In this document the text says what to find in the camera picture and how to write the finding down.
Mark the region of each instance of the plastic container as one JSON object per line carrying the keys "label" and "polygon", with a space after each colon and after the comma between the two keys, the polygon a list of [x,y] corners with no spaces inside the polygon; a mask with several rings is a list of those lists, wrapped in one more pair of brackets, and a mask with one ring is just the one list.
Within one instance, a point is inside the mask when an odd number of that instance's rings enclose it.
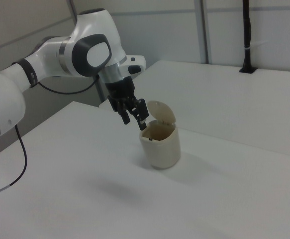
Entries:
{"label": "plastic container", "polygon": [[181,156],[176,118],[168,105],[149,101],[147,108],[156,119],[139,134],[140,142],[149,163],[157,169],[174,166]]}

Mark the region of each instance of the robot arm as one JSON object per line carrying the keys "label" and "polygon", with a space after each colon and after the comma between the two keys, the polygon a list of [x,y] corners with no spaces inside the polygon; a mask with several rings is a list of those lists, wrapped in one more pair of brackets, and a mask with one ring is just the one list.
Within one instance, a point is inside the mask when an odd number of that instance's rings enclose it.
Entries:
{"label": "robot arm", "polygon": [[146,68],[143,56],[126,56],[107,10],[98,8],[78,15],[69,37],[45,39],[29,56],[0,71],[0,135],[24,116],[22,92],[51,76],[92,77],[99,74],[109,91],[109,101],[125,124],[127,111],[141,130],[148,116],[145,101],[136,99],[132,77]]}

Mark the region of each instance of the black cord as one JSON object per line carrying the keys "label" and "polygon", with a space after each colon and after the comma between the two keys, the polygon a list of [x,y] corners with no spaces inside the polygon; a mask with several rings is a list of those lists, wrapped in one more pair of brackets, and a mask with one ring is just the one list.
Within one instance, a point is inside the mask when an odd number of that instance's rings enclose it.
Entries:
{"label": "black cord", "polygon": [[20,180],[20,178],[24,175],[25,173],[25,170],[26,170],[26,167],[27,167],[27,155],[26,155],[26,150],[25,150],[25,147],[24,147],[24,144],[23,144],[23,141],[22,141],[22,138],[21,138],[21,135],[20,135],[20,132],[19,132],[19,129],[17,127],[17,125],[15,126],[15,131],[16,131],[16,134],[20,140],[20,143],[21,143],[21,146],[22,146],[22,149],[23,149],[23,153],[24,153],[24,168],[23,168],[23,171],[22,173],[20,174],[20,176],[18,176],[17,179],[15,179],[12,183],[10,183],[9,185],[5,186],[4,188],[1,188],[0,189],[0,192],[2,192],[3,190],[11,187],[13,184],[15,184],[17,181]]}
{"label": "black cord", "polygon": [[97,81],[98,79],[99,79],[99,77],[97,77],[96,80],[94,80],[93,83],[92,83],[90,86],[88,86],[87,88],[85,88],[85,89],[83,89],[83,90],[81,90],[81,91],[76,91],[76,92],[59,92],[59,91],[54,91],[54,90],[52,90],[52,89],[47,88],[46,86],[44,86],[41,82],[38,82],[38,84],[39,84],[40,86],[42,86],[44,89],[46,89],[46,90],[48,90],[48,91],[51,91],[51,92],[53,92],[53,93],[56,93],[56,94],[61,94],[61,95],[74,95],[74,94],[79,94],[79,93],[82,93],[82,92],[84,92],[84,91],[87,91],[89,88],[91,88],[91,87],[96,83],[96,81]]}

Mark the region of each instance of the cup lid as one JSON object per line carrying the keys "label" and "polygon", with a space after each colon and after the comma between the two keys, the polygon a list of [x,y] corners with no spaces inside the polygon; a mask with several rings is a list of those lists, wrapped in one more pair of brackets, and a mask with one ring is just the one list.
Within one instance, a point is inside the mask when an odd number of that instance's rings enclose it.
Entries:
{"label": "cup lid", "polygon": [[176,122],[176,117],[171,108],[160,101],[149,101],[147,108],[150,114],[158,121],[165,124],[173,124]]}

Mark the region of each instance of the white table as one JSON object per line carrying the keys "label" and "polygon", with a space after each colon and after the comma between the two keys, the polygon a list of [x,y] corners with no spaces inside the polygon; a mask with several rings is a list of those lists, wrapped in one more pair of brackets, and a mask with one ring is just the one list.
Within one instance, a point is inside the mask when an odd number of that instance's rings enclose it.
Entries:
{"label": "white table", "polygon": [[135,96],[168,104],[181,128],[290,155],[290,72],[239,70],[159,61],[134,80]]}
{"label": "white table", "polygon": [[[0,193],[0,239],[290,239],[290,156],[180,129],[152,169],[133,120],[71,103],[23,137]],[[23,168],[0,153],[0,187]]]}

